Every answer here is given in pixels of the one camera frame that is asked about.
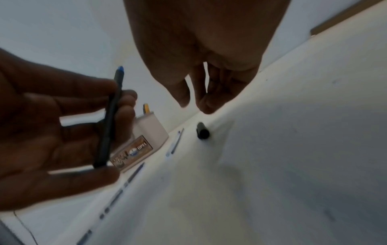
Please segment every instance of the blue pen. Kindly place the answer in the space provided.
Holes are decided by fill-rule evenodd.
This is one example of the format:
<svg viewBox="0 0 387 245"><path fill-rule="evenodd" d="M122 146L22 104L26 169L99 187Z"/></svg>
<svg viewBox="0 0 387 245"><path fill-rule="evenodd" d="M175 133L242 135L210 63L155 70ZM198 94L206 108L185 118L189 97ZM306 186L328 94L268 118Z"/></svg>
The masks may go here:
<svg viewBox="0 0 387 245"><path fill-rule="evenodd" d="M104 131L100 135L98 152L93 164L94 168L106 166L110 157L110 145L115 135L114 115L118 110L118 102L121 98L122 82L124 80L124 68L122 66L116 70L114 80L117 83L117 90L114 94L109 96L109 103L106 107L104 118Z"/></svg>

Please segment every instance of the person's left hand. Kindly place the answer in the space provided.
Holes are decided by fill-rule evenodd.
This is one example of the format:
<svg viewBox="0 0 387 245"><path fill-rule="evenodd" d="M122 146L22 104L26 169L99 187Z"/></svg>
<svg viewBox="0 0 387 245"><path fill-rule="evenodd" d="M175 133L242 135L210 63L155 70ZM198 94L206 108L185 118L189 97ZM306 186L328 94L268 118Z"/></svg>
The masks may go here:
<svg viewBox="0 0 387 245"><path fill-rule="evenodd" d="M62 127L59 117L104 108L116 87L112 80L31 63L0 49L0 211L83 193L118 179L115 167L48 173L93 163L101 123ZM123 92L113 148L131 135L136 99L136 92Z"/></svg>

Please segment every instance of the white wall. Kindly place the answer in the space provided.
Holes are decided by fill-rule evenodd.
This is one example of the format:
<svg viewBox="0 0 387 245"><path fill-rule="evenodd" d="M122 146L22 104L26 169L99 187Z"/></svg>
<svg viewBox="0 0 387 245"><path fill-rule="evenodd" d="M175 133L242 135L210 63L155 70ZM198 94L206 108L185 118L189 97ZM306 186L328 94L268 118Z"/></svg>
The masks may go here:
<svg viewBox="0 0 387 245"><path fill-rule="evenodd" d="M261 67L306 41L311 28L354 2L293 0ZM0 34L1 48L31 61L86 75L112 77L115 67L123 64L127 74L124 88L139 94L136 113L141 114L141 105L149 103L167 131L197 112L194 103L180 109L150 76L133 44L121 0L2 0ZM87 120L101 116L91 115ZM50 244L95 195L33 207L21 212L20 217L40 245ZM33 244L12 216L2 216L2 219L23 242Z"/></svg>

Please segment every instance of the dark object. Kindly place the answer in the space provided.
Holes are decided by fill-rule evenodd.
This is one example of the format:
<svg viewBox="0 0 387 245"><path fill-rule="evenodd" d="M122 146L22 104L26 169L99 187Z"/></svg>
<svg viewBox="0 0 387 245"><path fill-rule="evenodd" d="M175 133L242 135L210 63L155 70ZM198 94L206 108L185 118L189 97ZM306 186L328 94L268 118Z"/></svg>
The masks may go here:
<svg viewBox="0 0 387 245"><path fill-rule="evenodd" d="M118 110L117 104L121 98L122 81L124 80L124 68L122 66L116 70L114 80L117 83L117 90L114 94L109 96L109 103L106 107L106 114L104 118L104 130L100 136L96 161L93 164L94 168L106 166L110 157L110 145L115 134L114 115Z"/></svg>
<svg viewBox="0 0 387 245"><path fill-rule="evenodd" d="M204 123L198 123L198 127L196 128L196 133L198 134L198 138L201 140L206 140L210 137L210 131L204 126Z"/></svg>

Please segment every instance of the pinky finger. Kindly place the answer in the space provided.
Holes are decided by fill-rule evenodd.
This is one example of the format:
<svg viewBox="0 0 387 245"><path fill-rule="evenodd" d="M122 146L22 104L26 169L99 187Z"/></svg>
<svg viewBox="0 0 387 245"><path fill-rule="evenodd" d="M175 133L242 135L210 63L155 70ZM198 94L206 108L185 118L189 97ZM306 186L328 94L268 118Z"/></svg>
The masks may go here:
<svg viewBox="0 0 387 245"><path fill-rule="evenodd" d="M0 186L8 186L0 188L5 197L0 201L0 211L92 191L116 182L119 174L115 167L106 167L65 174L37 171L9 176L0 180Z"/></svg>

